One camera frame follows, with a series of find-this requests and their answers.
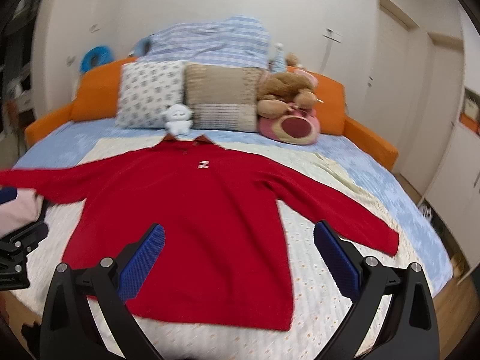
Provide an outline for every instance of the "teddy bear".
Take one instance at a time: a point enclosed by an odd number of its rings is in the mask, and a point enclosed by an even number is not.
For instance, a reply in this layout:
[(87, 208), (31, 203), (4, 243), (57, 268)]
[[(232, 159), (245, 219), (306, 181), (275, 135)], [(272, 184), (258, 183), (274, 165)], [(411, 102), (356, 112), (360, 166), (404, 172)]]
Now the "teddy bear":
[(299, 65), (300, 61), (295, 54), (293, 54), (292, 52), (289, 52), (285, 57), (285, 62), (287, 66), (292, 66), (296, 68)]
[(303, 74), (270, 75), (258, 87), (257, 112), (267, 119), (277, 119), (294, 109), (309, 112), (318, 101), (313, 93), (315, 87), (315, 82)]
[(185, 104), (174, 104), (164, 112), (165, 126), (170, 134), (176, 136), (189, 134), (192, 111)]

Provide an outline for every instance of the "blue checkered blanket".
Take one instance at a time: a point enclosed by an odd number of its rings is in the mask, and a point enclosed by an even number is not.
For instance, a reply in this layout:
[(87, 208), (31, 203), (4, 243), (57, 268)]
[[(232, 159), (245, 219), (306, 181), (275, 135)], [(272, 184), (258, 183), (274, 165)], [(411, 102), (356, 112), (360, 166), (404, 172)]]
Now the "blue checkered blanket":
[(176, 24), (150, 37), (140, 62), (186, 60), (205, 65), (267, 68), (270, 35), (258, 19), (233, 16), (224, 21)]

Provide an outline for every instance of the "door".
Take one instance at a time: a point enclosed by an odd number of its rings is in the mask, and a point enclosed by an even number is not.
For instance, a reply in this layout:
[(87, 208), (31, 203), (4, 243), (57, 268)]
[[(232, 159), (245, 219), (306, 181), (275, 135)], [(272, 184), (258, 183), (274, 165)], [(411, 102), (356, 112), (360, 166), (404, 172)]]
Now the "door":
[(392, 13), (379, 7), (377, 48), (365, 98), (365, 124), (398, 147), (406, 121), (400, 98), (407, 60), (409, 30)]
[(402, 176), (421, 194), (433, 179), (450, 139), (462, 82), (463, 52), (435, 45), (425, 109), (417, 135), (400, 169)]
[(462, 231), (463, 212), (472, 193), (480, 188), (480, 138), (456, 126), (450, 147), (426, 199), (450, 229)]

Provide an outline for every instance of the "sweater sleeve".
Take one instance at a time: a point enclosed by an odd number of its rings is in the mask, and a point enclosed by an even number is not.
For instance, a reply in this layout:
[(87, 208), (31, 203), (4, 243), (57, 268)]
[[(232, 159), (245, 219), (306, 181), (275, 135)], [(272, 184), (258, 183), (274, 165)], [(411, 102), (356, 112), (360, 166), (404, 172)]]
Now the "sweater sleeve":
[(397, 253), (398, 233), (343, 193), (265, 157), (256, 172), (277, 199), (313, 223), (327, 220), (344, 238), (389, 255)]
[(0, 171), (0, 185), (33, 188), (53, 203), (79, 202), (93, 188), (102, 185), (107, 170), (122, 155), (84, 163), (66, 169), (13, 169)]

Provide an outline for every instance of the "red sweater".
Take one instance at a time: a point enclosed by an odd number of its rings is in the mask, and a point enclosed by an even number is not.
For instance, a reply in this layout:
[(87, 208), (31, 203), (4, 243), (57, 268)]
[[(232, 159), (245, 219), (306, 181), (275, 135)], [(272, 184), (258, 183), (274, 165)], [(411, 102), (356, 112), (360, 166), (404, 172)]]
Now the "red sweater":
[(0, 185), (35, 188), (59, 204), (86, 199), (63, 255), (74, 269), (116, 256), (160, 223), (165, 247), (127, 306), (162, 321), (289, 330), (292, 281), (276, 199), (345, 238), (390, 255), (398, 248), (398, 234), (344, 194), (205, 137), (170, 137), (69, 169), (3, 171)]

